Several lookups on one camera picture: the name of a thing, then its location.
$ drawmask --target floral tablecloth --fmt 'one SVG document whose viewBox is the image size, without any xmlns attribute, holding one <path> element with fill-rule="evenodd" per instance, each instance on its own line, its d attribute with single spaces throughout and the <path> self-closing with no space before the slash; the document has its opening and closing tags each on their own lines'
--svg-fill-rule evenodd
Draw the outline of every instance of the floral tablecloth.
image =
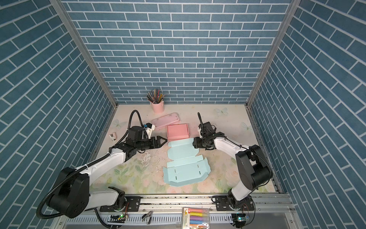
<svg viewBox="0 0 366 229">
<path fill-rule="evenodd" d="M 206 109 L 199 110 L 203 122 L 210 121 L 218 130 L 227 134 L 227 136 L 242 144 L 254 145 L 258 144 L 250 125 L 249 118 L 244 106 L 238 105 L 205 105 Z M 180 109 L 179 113 L 181 123 L 188 123 L 190 129 L 190 137 L 198 135 L 198 118 L 195 107 L 191 106 L 191 110 Z M 118 112 L 115 115 L 110 131 L 119 131 L 121 134 L 125 131 L 127 123 L 120 122 Z M 142 117 L 143 123 L 149 120 Z M 164 130 L 153 135 L 164 136 Z M 156 194 L 156 193 L 226 193 L 230 188 L 234 187 L 238 181 L 239 173 L 236 161 L 226 153 L 219 150 L 205 151 L 200 149 L 199 154 L 207 157 L 211 173 L 203 182 L 185 185 L 182 187 L 172 187 L 163 180 L 163 167 L 167 166 L 167 162 L 171 161 L 167 156 L 168 144 L 160 149 L 147 150 L 143 154 L 137 153 L 127 162 L 111 168 L 107 173 L 98 178 L 91 186 L 91 190 L 99 188 L 107 188 L 108 186 L 117 187 L 127 194 Z M 274 187 L 270 181 L 266 186 L 260 187 L 255 192 L 274 192 Z"/>
</svg>

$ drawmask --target black mounting plate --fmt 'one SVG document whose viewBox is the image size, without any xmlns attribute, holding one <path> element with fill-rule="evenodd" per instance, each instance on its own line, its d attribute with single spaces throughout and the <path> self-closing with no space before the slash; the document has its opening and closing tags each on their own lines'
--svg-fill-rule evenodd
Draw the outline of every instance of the black mounting plate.
<svg viewBox="0 0 366 229">
<path fill-rule="evenodd" d="M 245 199 L 242 200 L 244 209 L 243 209 L 243 207 L 241 207 L 240 209 L 235 209 L 235 210 L 230 207 L 227 197 L 228 196 L 213 196 L 212 197 L 212 198 L 215 198 L 217 211 L 254 211 L 253 199 L 251 197 L 245 197 Z"/>
<path fill-rule="evenodd" d="M 127 212 L 138 211 L 138 208 L 140 207 L 141 196 L 125 196 L 125 198 L 128 203 Z M 116 212 L 113 210 L 113 207 L 111 207 L 111 206 L 101 206 L 99 211 L 100 212 Z"/>
</svg>

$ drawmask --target pink box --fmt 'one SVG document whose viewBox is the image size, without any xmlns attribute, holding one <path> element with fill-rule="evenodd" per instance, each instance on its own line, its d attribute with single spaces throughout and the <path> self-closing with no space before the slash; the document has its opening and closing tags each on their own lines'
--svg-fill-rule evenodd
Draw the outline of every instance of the pink box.
<svg viewBox="0 0 366 229">
<path fill-rule="evenodd" d="M 167 126 L 168 141 L 189 138 L 188 124 Z"/>
</svg>

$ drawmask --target blue brick wall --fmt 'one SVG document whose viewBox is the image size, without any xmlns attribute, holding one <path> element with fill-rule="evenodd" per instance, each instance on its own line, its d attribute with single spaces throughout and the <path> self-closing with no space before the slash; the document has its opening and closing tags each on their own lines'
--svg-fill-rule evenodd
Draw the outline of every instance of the blue brick wall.
<svg viewBox="0 0 366 229">
<path fill-rule="evenodd" d="M 51 225 L 38 203 L 88 161 L 111 111 L 48 0 L 0 1 L 1 229 Z"/>
<path fill-rule="evenodd" d="M 63 1 L 119 103 L 245 103 L 289 2 Z"/>
<path fill-rule="evenodd" d="M 252 105 L 305 228 L 366 228 L 365 12 L 302 0 Z"/>
</svg>

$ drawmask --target pencil holder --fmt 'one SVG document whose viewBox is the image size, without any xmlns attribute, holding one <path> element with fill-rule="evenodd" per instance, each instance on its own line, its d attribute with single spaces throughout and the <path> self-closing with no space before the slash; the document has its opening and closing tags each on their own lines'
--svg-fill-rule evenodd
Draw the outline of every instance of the pencil holder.
<svg viewBox="0 0 366 229">
<path fill-rule="evenodd" d="M 164 112 L 164 101 L 161 101 L 158 104 L 150 103 L 151 107 L 155 114 L 163 113 Z"/>
</svg>

